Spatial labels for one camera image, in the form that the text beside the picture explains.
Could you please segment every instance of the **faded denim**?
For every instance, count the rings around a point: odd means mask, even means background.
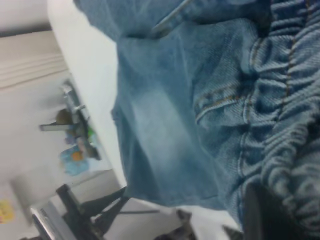
[[[319,1],[76,3],[117,42],[128,195],[241,223],[246,186],[262,183],[319,235]]]

